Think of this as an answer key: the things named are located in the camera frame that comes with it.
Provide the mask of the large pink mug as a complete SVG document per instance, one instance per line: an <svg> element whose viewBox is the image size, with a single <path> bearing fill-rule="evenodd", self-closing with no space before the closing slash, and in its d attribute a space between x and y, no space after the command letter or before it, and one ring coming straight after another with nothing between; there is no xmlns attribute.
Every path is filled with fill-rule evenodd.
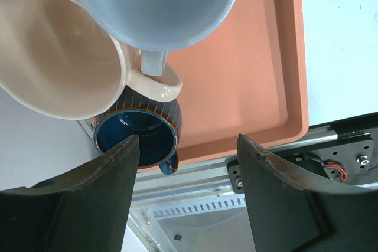
<svg viewBox="0 0 378 252"><path fill-rule="evenodd" d="M78 0L1 0L1 87L46 116L82 120L107 111L126 87L158 102L182 81L135 65L139 51L103 30Z"/></svg>

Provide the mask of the blue mug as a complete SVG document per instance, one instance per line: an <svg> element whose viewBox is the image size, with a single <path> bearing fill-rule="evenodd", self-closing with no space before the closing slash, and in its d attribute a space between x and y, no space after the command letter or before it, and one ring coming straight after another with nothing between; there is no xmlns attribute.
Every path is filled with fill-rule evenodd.
<svg viewBox="0 0 378 252"><path fill-rule="evenodd" d="M165 175L178 170L177 148L183 126L178 100L158 102L125 87L109 110L94 117L93 140L105 153L130 135L139 136L139 169L159 166Z"/></svg>

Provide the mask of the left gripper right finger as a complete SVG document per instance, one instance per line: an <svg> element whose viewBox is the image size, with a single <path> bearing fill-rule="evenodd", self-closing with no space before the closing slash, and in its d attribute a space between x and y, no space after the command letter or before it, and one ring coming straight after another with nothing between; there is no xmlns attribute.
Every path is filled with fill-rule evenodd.
<svg viewBox="0 0 378 252"><path fill-rule="evenodd" d="M237 157L256 251L376 251L377 191L332 181L246 135Z"/></svg>

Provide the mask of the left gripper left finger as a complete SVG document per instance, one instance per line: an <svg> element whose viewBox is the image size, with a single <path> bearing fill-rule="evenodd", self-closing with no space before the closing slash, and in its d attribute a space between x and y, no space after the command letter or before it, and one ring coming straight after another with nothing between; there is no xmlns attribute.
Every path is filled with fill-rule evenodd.
<svg viewBox="0 0 378 252"><path fill-rule="evenodd" d="M121 251L139 163L132 135L68 172L1 192L2 251Z"/></svg>

